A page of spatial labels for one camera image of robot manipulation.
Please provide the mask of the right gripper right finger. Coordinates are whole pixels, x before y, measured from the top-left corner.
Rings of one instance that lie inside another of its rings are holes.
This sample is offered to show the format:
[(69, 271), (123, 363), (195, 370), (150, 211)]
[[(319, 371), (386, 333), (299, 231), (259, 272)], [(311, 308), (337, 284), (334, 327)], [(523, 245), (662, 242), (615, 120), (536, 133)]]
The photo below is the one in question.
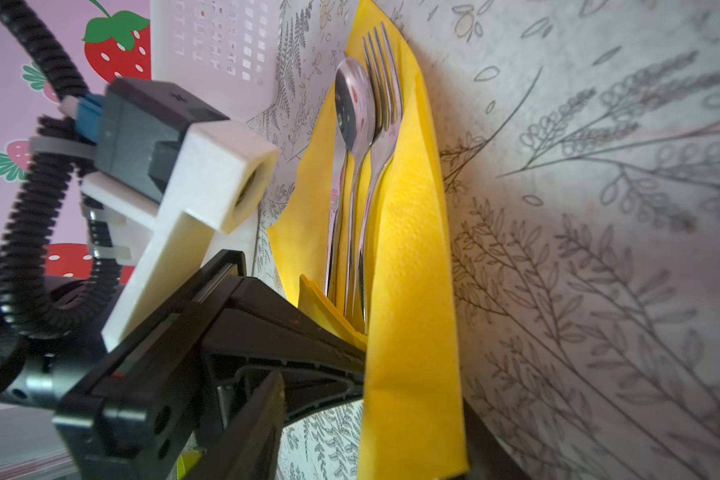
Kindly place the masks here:
[(463, 401), (469, 470), (467, 480), (529, 480), (530, 477), (510, 457), (491, 434), (480, 416)]

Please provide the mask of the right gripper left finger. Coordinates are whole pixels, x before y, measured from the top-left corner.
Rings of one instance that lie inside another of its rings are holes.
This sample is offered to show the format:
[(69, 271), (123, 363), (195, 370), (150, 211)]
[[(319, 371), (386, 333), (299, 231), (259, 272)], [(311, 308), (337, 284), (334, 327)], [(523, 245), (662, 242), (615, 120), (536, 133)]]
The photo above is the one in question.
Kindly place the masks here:
[(284, 380), (270, 373), (189, 479), (273, 479), (286, 414)]

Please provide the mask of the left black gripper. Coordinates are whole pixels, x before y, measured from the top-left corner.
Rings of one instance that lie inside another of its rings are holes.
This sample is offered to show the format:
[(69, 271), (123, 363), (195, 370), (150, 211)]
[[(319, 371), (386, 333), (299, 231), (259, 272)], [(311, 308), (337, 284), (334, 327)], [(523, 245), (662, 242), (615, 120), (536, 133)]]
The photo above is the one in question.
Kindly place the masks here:
[(243, 253), (216, 254), (60, 400), (82, 478), (167, 478), (191, 434), (218, 439), (271, 372), (287, 425), (363, 398), (365, 353), (245, 273)]

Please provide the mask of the yellow paper napkin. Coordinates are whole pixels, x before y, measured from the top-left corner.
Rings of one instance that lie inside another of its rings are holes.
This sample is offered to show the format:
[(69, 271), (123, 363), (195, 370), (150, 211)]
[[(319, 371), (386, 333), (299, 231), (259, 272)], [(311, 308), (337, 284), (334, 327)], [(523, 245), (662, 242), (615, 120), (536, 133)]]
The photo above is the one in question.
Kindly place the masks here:
[(435, 128), (410, 47), (372, 2), (359, 4), (347, 52), (384, 27), (400, 75), (403, 118), (369, 225), (370, 330), (360, 333), (323, 296), (336, 112), (320, 111), (295, 189), (268, 230), (289, 302), (367, 350), (359, 439), (361, 479), (446, 479), (468, 468), (448, 221)]

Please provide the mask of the metal knife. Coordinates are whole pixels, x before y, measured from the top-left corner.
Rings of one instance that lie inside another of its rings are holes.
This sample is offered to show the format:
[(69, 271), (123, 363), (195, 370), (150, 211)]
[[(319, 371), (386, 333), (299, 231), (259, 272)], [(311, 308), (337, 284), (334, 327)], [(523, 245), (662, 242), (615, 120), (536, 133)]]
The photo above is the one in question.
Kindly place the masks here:
[(335, 301), (334, 277), (335, 265), (337, 262), (337, 244), (339, 242), (341, 230), (341, 201), (343, 196), (342, 188), (344, 181), (346, 156), (346, 145), (344, 143), (341, 132), (338, 131), (334, 139), (334, 153), (332, 159), (331, 183), (329, 191), (329, 231), (324, 280), (324, 294), (331, 302)]

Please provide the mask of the metal spoon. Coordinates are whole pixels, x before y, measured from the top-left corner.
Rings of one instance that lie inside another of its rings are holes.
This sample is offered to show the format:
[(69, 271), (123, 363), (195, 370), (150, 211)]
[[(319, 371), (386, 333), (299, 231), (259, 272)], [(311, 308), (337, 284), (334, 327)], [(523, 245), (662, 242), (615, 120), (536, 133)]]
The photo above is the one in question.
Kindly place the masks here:
[(352, 312), (352, 278), (354, 267), (354, 235), (357, 188), (365, 156), (375, 132), (376, 107), (371, 80), (360, 62), (352, 57), (343, 59), (336, 72), (335, 104), (339, 128), (347, 151), (352, 155), (354, 169), (349, 188), (347, 230), (347, 265), (345, 273), (344, 316)]

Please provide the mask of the metal fork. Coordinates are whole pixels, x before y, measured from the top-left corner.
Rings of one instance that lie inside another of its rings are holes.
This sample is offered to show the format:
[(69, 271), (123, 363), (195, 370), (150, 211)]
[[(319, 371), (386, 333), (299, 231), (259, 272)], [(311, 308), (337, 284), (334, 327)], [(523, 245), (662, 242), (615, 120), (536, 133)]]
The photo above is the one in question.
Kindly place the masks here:
[(363, 47), (364, 52), (368, 53), (372, 60), (369, 67), (375, 106), (379, 112), (377, 119), (379, 132), (374, 137), (370, 148), (370, 182), (361, 225), (355, 285), (365, 332), (369, 330), (368, 225), (376, 190), (394, 156), (403, 119), (401, 83), (386, 24), (382, 22), (379, 27), (375, 27), (373, 35), (374, 37), (371, 37), (368, 34), (363, 39)]

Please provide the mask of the white plastic perforated basket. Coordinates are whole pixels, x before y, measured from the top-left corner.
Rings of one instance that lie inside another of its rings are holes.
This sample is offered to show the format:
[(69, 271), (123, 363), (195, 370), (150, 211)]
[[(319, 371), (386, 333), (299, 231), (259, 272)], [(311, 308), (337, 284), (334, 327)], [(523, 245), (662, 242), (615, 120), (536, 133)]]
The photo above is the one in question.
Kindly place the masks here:
[(152, 0), (151, 77), (172, 82), (233, 120), (276, 99), (282, 3)]

